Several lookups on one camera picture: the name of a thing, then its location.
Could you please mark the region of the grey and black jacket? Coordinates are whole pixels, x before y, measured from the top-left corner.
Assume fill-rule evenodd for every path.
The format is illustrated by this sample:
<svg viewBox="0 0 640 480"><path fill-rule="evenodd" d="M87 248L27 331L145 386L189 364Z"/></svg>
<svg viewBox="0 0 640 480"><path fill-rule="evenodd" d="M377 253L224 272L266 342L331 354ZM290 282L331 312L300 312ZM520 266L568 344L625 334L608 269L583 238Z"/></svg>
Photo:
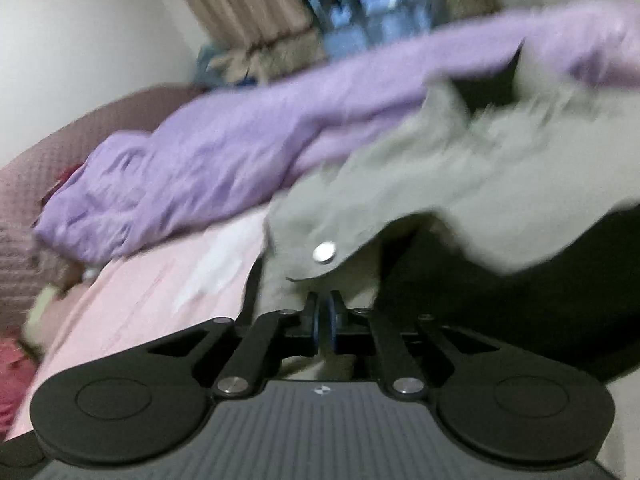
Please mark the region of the grey and black jacket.
<svg viewBox="0 0 640 480"><path fill-rule="evenodd" d="M243 322L338 292L608 382L639 365L639 93L518 49L276 196Z"/></svg>

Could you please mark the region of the blue plush toy pile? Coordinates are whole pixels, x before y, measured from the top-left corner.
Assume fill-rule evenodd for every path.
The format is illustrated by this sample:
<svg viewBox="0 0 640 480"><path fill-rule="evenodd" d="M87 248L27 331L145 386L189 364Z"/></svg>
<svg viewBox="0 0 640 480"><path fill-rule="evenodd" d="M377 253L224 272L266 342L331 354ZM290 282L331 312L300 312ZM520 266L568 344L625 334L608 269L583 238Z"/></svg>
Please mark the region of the blue plush toy pile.
<svg viewBox="0 0 640 480"><path fill-rule="evenodd" d="M258 79L244 50L222 50L206 44L196 58L193 84L209 90L243 88L257 86Z"/></svg>

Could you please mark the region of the purple duvet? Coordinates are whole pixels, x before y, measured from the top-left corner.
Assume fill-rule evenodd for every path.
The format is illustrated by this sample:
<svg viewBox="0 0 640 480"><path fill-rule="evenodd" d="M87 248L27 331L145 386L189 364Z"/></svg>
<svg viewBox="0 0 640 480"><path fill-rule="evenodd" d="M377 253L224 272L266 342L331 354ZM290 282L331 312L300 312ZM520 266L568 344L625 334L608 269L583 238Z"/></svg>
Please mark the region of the purple duvet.
<svg viewBox="0 0 640 480"><path fill-rule="evenodd" d="M639 82L634 3L586 0L457 22L269 86L208 92L149 134L111 134L43 207L36 240L106 263L242 214L392 128L422 103L431 77L493 72L521 44L588 84Z"/></svg>

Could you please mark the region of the pink bed sheet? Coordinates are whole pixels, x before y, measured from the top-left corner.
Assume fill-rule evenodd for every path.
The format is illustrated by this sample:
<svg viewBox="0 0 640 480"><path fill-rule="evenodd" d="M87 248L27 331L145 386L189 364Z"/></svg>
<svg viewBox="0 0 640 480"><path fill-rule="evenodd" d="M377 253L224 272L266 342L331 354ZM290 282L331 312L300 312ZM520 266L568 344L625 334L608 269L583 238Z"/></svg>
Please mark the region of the pink bed sheet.
<svg viewBox="0 0 640 480"><path fill-rule="evenodd" d="M27 392L66 368L184 328L236 318L250 268L264 247L267 209L111 261L68 292L44 290L24 336L41 354Z"/></svg>

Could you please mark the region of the left beige curtain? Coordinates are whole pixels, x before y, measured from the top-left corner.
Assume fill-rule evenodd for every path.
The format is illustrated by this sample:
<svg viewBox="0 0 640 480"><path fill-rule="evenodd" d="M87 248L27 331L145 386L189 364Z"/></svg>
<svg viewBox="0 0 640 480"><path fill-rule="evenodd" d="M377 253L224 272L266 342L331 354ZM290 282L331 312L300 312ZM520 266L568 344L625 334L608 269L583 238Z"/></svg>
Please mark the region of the left beige curtain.
<svg viewBox="0 0 640 480"><path fill-rule="evenodd" d="M320 30L303 0L186 0L213 44L224 76L258 84L326 62Z"/></svg>

